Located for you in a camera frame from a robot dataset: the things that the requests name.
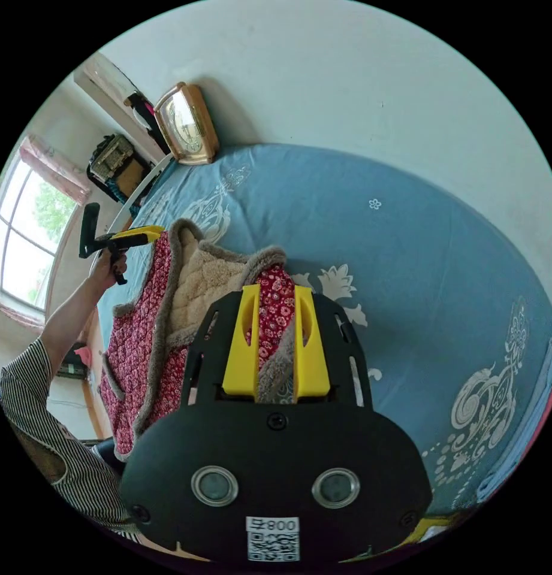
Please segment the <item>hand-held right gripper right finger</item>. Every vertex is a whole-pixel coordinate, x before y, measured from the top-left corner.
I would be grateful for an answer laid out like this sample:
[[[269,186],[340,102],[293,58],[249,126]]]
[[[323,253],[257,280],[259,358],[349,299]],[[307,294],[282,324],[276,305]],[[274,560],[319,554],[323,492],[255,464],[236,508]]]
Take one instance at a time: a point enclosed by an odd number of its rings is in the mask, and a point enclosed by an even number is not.
[[[330,380],[311,289],[296,285],[294,301],[293,397],[324,398]]]

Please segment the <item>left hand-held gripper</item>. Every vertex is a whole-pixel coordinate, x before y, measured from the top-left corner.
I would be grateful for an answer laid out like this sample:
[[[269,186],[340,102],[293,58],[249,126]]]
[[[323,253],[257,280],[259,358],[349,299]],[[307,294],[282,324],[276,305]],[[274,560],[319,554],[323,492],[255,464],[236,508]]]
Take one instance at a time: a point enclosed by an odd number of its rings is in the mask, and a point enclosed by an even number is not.
[[[119,251],[128,251],[130,248],[150,244],[160,238],[165,228],[158,225],[141,226],[138,228],[129,228],[126,231],[115,234],[107,234],[103,237],[92,240],[92,254],[95,255],[107,249],[111,252],[113,260],[117,258]],[[116,276],[115,285],[126,285],[127,279],[122,276]]]

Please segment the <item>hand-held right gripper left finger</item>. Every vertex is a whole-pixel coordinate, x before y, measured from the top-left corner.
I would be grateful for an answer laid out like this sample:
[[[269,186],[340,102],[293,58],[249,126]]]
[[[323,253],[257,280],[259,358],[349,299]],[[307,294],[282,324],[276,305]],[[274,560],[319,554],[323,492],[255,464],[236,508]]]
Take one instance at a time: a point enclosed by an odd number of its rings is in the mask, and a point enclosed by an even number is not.
[[[255,397],[259,379],[260,285],[242,288],[222,383],[229,397]]]

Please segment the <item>person's left hand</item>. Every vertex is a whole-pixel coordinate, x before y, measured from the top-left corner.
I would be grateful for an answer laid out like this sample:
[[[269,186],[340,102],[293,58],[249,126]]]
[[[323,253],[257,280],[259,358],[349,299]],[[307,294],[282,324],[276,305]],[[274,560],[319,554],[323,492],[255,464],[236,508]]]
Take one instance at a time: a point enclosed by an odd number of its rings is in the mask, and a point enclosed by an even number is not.
[[[126,251],[119,251],[117,258],[113,260],[109,250],[100,251],[93,263],[89,277],[94,291],[102,296],[117,283],[116,276],[122,276],[127,269]]]

